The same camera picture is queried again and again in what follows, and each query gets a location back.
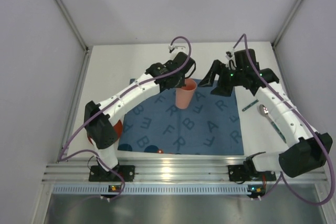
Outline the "red plastic plate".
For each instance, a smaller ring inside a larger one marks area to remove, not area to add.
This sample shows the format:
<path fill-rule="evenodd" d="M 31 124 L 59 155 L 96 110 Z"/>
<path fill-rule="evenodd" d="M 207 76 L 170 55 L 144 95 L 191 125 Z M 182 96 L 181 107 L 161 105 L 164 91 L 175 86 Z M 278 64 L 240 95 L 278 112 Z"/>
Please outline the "red plastic plate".
<path fill-rule="evenodd" d="M 117 135 L 118 135 L 118 138 L 117 138 L 117 139 L 119 139 L 119 138 L 121 137 L 122 129 L 123 129 L 123 125 L 122 125 L 121 120 L 119 120 L 119 121 L 117 122 L 117 124 L 115 124 L 115 125 L 113 126 L 113 128 L 114 128 L 114 130 L 116 131 L 116 133 L 117 133 Z M 92 144 L 93 144 L 93 143 L 92 143 L 92 138 L 91 138 L 88 134 L 87 134 L 87 138 L 88 138 L 89 143 L 92 145 Z"/>

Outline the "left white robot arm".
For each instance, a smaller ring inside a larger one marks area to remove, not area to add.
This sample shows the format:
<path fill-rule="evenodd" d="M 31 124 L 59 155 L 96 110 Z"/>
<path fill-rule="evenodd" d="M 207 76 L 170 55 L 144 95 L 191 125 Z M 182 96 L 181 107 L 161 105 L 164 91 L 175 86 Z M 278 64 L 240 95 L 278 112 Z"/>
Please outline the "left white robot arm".
<path fill-rule="evenodd" d="M 98 154 L 98 166 L 103 171 L 110 173 L 119 165 L 114 150 L 114 143 L 119 138 L 114 129 L 117 122 L 148 98 L 165 90 L 181 88 L 186 74 L 195 69 L 195 60 L 180 51 L 166 63 L 149 66 L 144 74 L 116 95 L 97 104 L 93 101 L 86 104 L 85 129 Z"/>

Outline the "blue letter-print cloth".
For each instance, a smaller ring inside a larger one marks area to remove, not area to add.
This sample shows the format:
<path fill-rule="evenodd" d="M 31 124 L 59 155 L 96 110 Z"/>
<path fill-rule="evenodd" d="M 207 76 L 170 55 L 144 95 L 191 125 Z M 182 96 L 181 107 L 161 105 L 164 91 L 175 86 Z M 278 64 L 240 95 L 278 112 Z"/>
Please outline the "blue letter-print cloth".
<path fill-rule="evenodd" d="M 181 155 L 243 155 L 236 95 L 221 97 L 197 88 L 189 106 L 175 105 L 170 89 L 124 116 L 118 150 Z"/>

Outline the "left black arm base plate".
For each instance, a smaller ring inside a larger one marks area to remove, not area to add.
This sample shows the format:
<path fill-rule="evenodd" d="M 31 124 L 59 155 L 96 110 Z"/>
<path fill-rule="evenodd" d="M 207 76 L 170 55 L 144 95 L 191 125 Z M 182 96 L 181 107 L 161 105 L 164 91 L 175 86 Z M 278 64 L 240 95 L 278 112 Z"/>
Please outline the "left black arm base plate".
<path fill-rule="evenodd" d="M 90 167 L 89 181 L 90 182 L 120 182 L 122 177 L 125 182 L 132 182 L 135 176 L 135 166 L 133 165 L 118 165 L 114 169 L 116 174 L 106 171 L 100 165 Z"/>

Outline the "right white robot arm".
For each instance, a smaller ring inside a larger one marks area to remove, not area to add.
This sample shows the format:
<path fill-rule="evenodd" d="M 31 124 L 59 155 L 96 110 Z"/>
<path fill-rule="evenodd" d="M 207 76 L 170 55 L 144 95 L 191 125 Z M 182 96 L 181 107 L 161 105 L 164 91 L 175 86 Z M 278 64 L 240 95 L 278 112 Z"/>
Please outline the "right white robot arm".
<path fill-rule="evenodd" d="M 244 87 L 268 109 L 284 138 L 276 140 L 275 152 L 258 151 L 246 158 L 244 164 L 252 173 L 283 172 L 295 178 L 325 165 L 318 142 L 328 152 L 331 136 L 303 122 L 276 74 L 260 69 L 253 49 L 235 52 L 228 63 L 214 60 L 198 86 L 214 87 L 211 93 L 223 97 L 231 96 L 234 87 Z"/>

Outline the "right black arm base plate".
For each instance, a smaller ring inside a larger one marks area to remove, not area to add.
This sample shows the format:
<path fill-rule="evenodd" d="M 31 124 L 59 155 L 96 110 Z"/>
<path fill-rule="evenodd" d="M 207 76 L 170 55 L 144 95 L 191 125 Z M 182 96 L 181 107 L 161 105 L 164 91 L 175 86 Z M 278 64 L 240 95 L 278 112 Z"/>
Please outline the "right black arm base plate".
<path fill-rule="evenodd" d="M 249 172 L 244 165 L 228 165 L 228 175 L 230 182 L 273 182 L 276 181 L 276 175 L 273 172 L 257 172 L 253 174 Z"/>

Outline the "pink plastic cup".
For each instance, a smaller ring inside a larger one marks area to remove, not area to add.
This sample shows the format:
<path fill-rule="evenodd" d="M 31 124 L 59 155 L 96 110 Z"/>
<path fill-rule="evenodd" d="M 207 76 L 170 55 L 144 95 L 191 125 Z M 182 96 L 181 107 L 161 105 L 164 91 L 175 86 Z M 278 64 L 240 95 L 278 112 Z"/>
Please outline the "pink plastic cup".
<path fill-rule="evenodd" d="M 185 79 L 185 86 L 176 88 L 175 105 L 179 109 L 187 109 L 197 88 L 194 79 Z"/>

